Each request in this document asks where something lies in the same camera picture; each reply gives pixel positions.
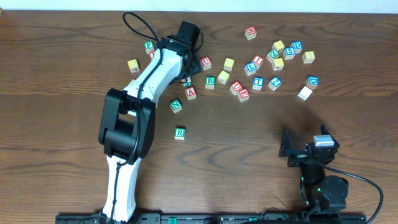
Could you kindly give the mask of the green B block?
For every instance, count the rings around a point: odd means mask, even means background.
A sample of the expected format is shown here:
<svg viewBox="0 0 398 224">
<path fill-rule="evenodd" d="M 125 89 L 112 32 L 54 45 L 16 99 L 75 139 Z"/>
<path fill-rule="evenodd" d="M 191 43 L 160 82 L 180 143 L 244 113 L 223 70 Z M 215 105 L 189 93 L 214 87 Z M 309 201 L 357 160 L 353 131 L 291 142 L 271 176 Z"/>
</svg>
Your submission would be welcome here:
<svg viewBox="0 0 398 224">
<path fill-rule="evenodd" d="M 214 89 L 215 88 L 215 77 L 207 76 L 205 79 L 205 88 Z"/>
</svg>

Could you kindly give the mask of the green R block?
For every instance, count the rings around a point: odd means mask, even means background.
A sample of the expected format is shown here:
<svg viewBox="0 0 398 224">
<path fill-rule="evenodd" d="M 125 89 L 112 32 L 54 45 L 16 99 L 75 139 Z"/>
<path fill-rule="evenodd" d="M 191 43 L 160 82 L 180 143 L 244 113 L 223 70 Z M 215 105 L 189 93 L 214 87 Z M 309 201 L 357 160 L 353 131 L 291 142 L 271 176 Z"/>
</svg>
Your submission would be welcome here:
<svg viewBox="0 0 398 224">
<path fill-rule="evenodd" d="M 184 140 L 186 135 L 185 128 L 175 128 L 174 138 L 176 140 Z"/>
</svg>

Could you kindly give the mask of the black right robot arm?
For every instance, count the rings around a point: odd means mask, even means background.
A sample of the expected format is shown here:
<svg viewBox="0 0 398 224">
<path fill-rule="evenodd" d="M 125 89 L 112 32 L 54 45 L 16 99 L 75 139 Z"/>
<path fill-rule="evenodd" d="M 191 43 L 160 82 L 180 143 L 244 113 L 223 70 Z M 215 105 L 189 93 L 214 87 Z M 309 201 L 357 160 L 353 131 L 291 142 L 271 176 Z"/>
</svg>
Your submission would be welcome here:
<svg viewBox="0 0 398 224">
<path fill-rule="evenodd" d="M 322 125 L 321 134 L 305 149 L 294 149 L 287 130 L 282 132 L 279 157 L 287 158 L 288 167 L 300 169 L 300 193 L 307 203 L 304 217 L 337 214 L 346 208 L 349 183 L 336 175 L 325 174 L 325 166 L 335 159 L 339 143 Z"/>
</svg>

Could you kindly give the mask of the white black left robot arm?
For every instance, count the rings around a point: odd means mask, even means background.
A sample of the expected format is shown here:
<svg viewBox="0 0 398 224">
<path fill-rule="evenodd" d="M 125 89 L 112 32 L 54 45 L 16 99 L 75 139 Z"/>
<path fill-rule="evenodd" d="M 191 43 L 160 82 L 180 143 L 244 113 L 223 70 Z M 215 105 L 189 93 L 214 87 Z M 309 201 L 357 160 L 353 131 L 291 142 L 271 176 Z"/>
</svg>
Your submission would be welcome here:
<svg viewBox="0 0 398 224">
<path fill-rule="evenodd" d="M 200 72 L 195 56 L 199 36 L 198 26 L 182 21 L 175 35 L 155 38 L 155 55 L 135 81 L 107 92 L 98 141 L 106 154 L 109 184 L 100 223 L 132 220 L 137 174 L 154 139 L 157 104 L 169 84 Z"/>
</svg>

